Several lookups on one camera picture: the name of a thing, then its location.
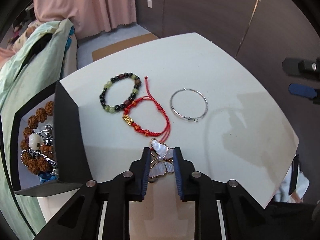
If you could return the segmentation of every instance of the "beaded bracelet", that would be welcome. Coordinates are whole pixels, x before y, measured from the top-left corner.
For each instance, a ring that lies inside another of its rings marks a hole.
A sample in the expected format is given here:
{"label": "beaded bracelet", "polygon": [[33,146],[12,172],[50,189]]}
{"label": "beaded bracelet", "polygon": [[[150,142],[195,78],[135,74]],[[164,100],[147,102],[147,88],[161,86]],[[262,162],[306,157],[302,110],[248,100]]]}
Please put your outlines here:
{"label": "beaded bracelet", "polygon": [[[123,104],[121,105],[115,105],[115,106],[108,106],[106,105],[106,99],[105,99],[105,95],[106,95],[106,92],[107,90],[112,86],[113,83],[121,80],[121,79],[124,79],[124,78],[131,78],[134,80],[134,87],[133,87],[133,90],[132,90],[132,93],[131,95],[128,97],[128,99],[126,101],[123,102]],[[118,76],[115,76],[114,78],[111,78],[110,81],[108,81],[104,86],[103,86],[103,91],[101,93],[101,95],[99,96],[100,98],[100,103],[103,107],[103,109],[106,111],[106,112],[109,112],[109,113],[114,113],[114,112],[119,112],[120,110],[124,110],[128,105],[130,105],[131,101],[133,101],[136,96],[137,96],[137,93],[139,92],[139,87],[141,86],[141,80],[138,76],[132,74],[132,73],[123,73],[123,74],[120,74]]]}
{"label": "beaded bracelet", "polygon": [[[160,135],[163,135],[163,137],[160,139],[160,142],[163,143],[167,140],[167,138],[169,137],[170,131],[171,131],[171,125],[170,125],[170,120],[169,117],[167,116],[166,112],[164,111],[164,109],[161,107],[161,105],[153,98],[153,96],[150,94],[149,91],[149,85],[148,85],[148,81],[147,81],[148,77],[145,77],[146,80],[146,90],[148,93],[148,96],[142,97],[142,98],[138,98],[136,100],[133,100],[131,102],[131,104],[129,104],[125,109],[124,109],[124,114],[122,116],[122,118],[124,119],[124,121],[132,126],[134,128],[134,130],[138,133],[141,133],[145,136],[150,136],[150,137],[158,137]],[[133,119],[131,119],[128,114],[130,112],[130,109],[133,107],[136,107],[138,103],[142,102],[143,100],[150,100],[152,102],[155,103],[157,109],[163,114],[163,116],[165,117],[165,120],[167,122],[167,125],[165,126],[164,130],[160,133],[156,133],[156,132],[150,132],[149,130],[143,130],[141,129],[140,125],[136,124]]]}

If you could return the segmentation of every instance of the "silver bangle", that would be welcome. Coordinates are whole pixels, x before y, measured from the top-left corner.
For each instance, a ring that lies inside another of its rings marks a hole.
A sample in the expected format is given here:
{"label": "silver bangle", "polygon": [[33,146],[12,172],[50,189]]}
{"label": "silver bangle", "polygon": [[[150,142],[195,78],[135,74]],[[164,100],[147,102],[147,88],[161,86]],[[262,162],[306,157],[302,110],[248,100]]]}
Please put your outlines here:
{"label": "silver bangle", "polygon": [[[184,115],[182,115],[182,114],[179,114],[179,113],[173,108],[173,106],[172,106],[172,99],[173,99],[173,97],[174,97],[177,93],[179,93],[179,92],[181,92],[181,91],[186,91],[186,90],[192,91],[192,92],[196,92],[197,94],[199,94],[199,95],[203,98],[203,100],[204,100],[204,102],[205,102],[205,111],[204,111],[204,113],[203,113],[201,116],[196,117],[196,118],[187,117],[187,116],[184,116]],[[203,118],[203,117],[206,115],[206,113],[208,112],[208,101],[207,101],[207,99],[206,99],[206,98],[204,97],[204,95],[201,94],[199,91],[194,90],[194,89],[191,89],[191,88],[183,88],[183,89],[180,89],[180,90],[178,90],[178,91],[175,91],[175,92],[173,93],[173,95],[171,96],[171,98],[170,98],[170,106],[171,106],[172,111],[173,111],[177,116],[179,116],[179,117],[181,117],[181,118],[183,118],[183,119],[186,119],[186,120],[188,120],[188,121],[198,122],[198,119]]]}

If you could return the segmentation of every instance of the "tile floor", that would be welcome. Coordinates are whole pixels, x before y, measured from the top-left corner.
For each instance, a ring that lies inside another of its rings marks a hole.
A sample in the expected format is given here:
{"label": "tile floor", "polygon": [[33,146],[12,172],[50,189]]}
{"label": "tile floor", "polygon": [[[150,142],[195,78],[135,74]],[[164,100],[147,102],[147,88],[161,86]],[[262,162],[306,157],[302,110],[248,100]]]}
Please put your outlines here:
{"label": "tile floor", "polygon": [[78,41],[77,69],[92,63],[92,52],[119,41],[134,38],[149,33],[146,29],[135,24],[121,25],[108,33],[97,34]]}

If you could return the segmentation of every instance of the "butterfly brooch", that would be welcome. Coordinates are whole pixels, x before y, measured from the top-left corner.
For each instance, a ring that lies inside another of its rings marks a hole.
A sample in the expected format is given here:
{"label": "butterfly brooch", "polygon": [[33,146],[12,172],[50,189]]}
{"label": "butterfly brooch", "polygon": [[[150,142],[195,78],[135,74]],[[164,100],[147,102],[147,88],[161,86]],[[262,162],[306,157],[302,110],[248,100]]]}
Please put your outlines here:
{"label": "butterfly brooch", "polygon": [[151,140],[152,160],[149,170],[149,182],[154,182],[160,176],[164,176],[167,173],[174,173],[173,160],[173,148],[169,148],[167,145],[160,143],[157,139]]}

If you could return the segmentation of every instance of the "open jewelry box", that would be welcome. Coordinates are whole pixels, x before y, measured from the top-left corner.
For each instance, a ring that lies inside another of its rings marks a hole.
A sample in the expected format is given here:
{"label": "open jewelry box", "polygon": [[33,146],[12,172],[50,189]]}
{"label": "open jewelry box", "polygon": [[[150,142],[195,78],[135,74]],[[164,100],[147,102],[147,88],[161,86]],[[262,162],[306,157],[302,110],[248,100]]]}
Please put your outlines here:
{"label": "open jewelry box", "polygon": [[[53,125],[53,148],[59,178],[40,183],[40,177],[32,174],[21,162],[20,142],[28,118],[36,110],[54,101],[54,113],[44,123]],[[81,136],[78,106],[59,81],[43,89],[16,112],[10,141],[10,172],[15,194],[46,197],[81,187],[92,179]]]}

